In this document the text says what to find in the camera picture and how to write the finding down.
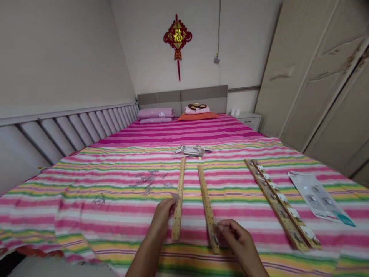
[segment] gray headboard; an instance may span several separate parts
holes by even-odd
[[[185,112],[192,103],[206,104],[214,113],[226,113],[228,85],[191,88],[169,92],[139,94],[140,110],[146,108],[173,108],[175,117]]]

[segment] floor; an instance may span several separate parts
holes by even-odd
[[[103,265],[70,264],[60,258],[25,258],[9,277],[116,277]]]

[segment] electrical cord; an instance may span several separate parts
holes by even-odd
[[[216,53],[216,57],[219,55],[219,42],[220,42],[220,10],[221,10],[222,0],[219,0],[219,21],[218,21],[218,52]]]

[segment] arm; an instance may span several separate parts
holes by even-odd
[[[168,198],[157,205],[149,231],[138,248],[127,277],[155,276],[161,247],[168,231],[170,209],[174,204],[175,200]]]
[[[269,277],[261,262],[251,234],[233,219],[218,223],[221,236],[227,241],[243,272],[249,277]]]

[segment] bedside table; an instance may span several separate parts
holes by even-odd
[[[235,116],[235,118],[253,129],[254,131],[258,131],[261,115],[257,115],[251,112],[241,112],[238,116]]]

